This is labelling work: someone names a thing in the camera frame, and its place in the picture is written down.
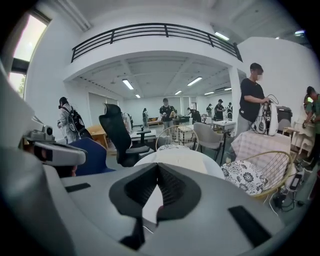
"railing post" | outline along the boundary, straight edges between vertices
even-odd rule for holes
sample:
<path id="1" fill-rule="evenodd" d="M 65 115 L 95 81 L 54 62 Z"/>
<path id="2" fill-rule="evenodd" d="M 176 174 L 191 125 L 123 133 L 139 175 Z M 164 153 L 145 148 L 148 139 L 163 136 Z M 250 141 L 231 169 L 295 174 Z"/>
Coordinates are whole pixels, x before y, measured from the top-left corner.
<path id="1" fill-rule="evenodd" d="M 207 35 L 208 35 L 208 38 L 209 38 L 209 41 L 210 41 L 211 46 L 214 47 L 214 43 L 213 43 L 212 40 L 211 40 L 210 34 L 208 33 Z"/>
<path id="2" fill-rule="evenodd" d="M 164 30 L 165 30 L 165 36 L 168 38 L 169 34 L 168 34 L 168 28 L 166 24 L 164 25 Z"/>
<path id="3" fill-rule="evenodd" d="M 76 48 L 73 48 L 71 63 L 74 62 L 75 54 L 76 54 Z"/>
<path id="4" fill-rule="evenodd" d="M 110 45 L 112 45 L 112 43 L 114 42 L 114 36 L 115 36 L 115 31 L 113 30 L 111 34 Z"/>
<path id="5" fill-rule="evenodd" d="M 238 58 L 239 61 L 243 62 L 242 58 L 241 58 L 241 55 L 240 55 L 240 51 L 238 49 L 238 45 L 235 42 L 233 43 L 233 47 L 234 47 L 234 50 L 235 50 L 236 57 Z"/>

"window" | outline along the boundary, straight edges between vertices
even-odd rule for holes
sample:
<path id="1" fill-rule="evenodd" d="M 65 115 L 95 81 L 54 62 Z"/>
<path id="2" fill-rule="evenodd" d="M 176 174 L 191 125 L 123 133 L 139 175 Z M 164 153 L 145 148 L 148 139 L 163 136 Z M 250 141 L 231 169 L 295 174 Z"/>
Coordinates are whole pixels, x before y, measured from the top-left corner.
<path id="1" fill-rule="evenodd" d="M 31 14 L 29 15 L 25 29 L 21 34 L 20 40 L 16 45 L 13 54 L 13 63 L 9 74 L 9 81 L 13 89 L 18 92 L 22 98 L 24 97 L 25 80 L 29 62 L 39 39 L 48 25 L 48 23 L 44 23 L 44 19 L 42 20 L 43 22 Z"/>

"black rectangular strip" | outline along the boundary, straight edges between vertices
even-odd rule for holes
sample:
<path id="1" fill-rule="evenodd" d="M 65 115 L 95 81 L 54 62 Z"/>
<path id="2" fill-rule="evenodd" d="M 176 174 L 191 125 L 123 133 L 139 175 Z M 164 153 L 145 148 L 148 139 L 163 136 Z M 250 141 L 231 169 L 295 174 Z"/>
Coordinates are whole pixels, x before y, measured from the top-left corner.
<path id="1" fill-rule="evenodd" d="M 271 235 L 243 206 L 239 205 L 228 210 L 254 247 L 271 238 Z"/>
<path id="2" fill-rule="evenodd" d="M 78 191 L 78 190 L 84 190 L 86 188 L 90 188 L 90 184 L 88 183 L 81 183 L 81 184 L 77 184 L 77 185 L 72 185 L 72 186 L 66 186 L 65 187 L 65 190 L 68 192 L 68 193 L 71 193 L 71 192 L 75 192 L 75 191 Z"/>

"black pants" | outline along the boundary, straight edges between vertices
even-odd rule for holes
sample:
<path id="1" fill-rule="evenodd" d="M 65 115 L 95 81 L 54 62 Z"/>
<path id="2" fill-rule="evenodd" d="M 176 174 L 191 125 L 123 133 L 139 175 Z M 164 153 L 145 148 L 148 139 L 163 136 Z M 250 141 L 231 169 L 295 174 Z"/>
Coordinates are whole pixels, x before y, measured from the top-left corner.
<path id="1" fill-rule="evenodd" d="M 320 159 L 320 133 L 315 134 L 314 146 L 308 159 L 311 160 L 312 158 L 313 160 L 310 164 L 311 168 L 315 167 Z"/>

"black mesh office chair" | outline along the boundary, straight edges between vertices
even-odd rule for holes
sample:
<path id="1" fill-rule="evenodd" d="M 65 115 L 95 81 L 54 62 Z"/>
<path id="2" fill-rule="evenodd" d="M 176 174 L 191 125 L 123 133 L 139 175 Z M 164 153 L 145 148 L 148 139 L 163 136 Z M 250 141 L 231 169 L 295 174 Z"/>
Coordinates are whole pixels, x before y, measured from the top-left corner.
<path id="1" fill-rule="evenodd" d="M 122 119 L 121 109 L 114 104 L 104 105 L 106 108 L 105 114 L 99 116 L 99 121 L 116 148 L 117 163 L 123 167 L 132 167 L 141 158 L 140 154 L 149 152 L 150 147 L 144 145 L 141 147 L 129 148 L 131 145 L 131 138 Z M 141 131 L 140 133 L 141 135 L 144 135 L 149 132 L 150 131 Z"/>

